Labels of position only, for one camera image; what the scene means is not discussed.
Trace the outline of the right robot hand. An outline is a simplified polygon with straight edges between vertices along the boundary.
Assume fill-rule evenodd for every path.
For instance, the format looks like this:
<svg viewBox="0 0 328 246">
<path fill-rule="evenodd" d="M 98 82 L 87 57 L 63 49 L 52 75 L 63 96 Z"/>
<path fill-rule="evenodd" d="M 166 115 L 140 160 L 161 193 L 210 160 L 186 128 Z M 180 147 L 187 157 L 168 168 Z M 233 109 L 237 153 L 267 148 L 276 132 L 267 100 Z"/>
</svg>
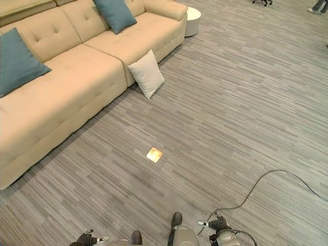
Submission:
<svg viewBox="0 0 328 246">
<path fill-rule="evenodd" d="M 215 230 L 216 232 L 229 227 L 225 217 L 222 215 L 217 216 L 217 218 L 212 221 L 198 221 L 197 224 Z"/>
</svg>

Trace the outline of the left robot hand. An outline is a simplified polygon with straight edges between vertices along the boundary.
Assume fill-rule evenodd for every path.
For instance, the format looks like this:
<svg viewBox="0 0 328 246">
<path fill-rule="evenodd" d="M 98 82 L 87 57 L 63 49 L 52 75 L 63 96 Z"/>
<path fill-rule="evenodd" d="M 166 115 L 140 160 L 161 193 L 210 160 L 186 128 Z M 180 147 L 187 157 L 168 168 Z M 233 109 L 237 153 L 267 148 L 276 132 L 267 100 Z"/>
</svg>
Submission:
<svg viewBox="0 0 328 246">
<path fill-rule="evenodd" d="M 103 237 L 93 237 L 92 233 L 94 232 L 93 229 L 88 229 L 84 233 L 82 233 L 75 242 L 69 244 L 69 246 L 80 245 L 80 246 L 92 246 L 96 245 L 101 242 L 108 241 L 110 236 L 103 236 Z"/>
</svg>

